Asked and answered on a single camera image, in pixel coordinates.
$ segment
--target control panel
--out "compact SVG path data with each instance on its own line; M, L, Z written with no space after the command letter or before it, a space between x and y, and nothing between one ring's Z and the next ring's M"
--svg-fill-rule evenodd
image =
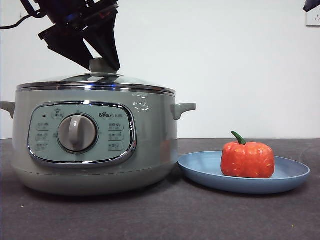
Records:
M131 111L121 104L46 103L32 113L28 148L35 159L47 163L123 161L136 148L135 131Z

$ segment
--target dark table surface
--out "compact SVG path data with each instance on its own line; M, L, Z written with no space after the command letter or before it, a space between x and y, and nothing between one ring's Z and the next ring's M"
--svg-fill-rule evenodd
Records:
M180 139L179 153L221 150L229 139ZM306 183L271 195L210 189L177 166L163 181L121 194L36 192L15 176L12 141L1 140L1 240L317 240L320 139L263 139L276 156L310 167Z

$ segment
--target black device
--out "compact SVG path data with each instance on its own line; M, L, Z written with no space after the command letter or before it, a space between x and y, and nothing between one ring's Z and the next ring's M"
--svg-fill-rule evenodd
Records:
M48 48L89 70L93 59L84 39L102 56L114 71L120 69L115 42L115 21L118 0L20 0L28 12L27 17L48 16L54 26L41 32Z

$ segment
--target cooker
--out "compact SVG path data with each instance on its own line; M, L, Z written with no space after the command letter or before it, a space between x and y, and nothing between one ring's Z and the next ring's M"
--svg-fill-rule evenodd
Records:
M177 121L196 109L175 91L92 72L17 86L11 165L27 187L51 194L119 193L164 179L178 161Z

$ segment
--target blue plate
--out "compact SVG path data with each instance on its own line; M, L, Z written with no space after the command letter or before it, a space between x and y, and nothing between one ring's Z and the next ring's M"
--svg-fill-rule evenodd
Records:
M275 194L303 184L309 167L287 158L275 156L275 171L271 178L225 176L221 172L222 151L204 151L183 155L178 163L185 176L209 188L242 194Z

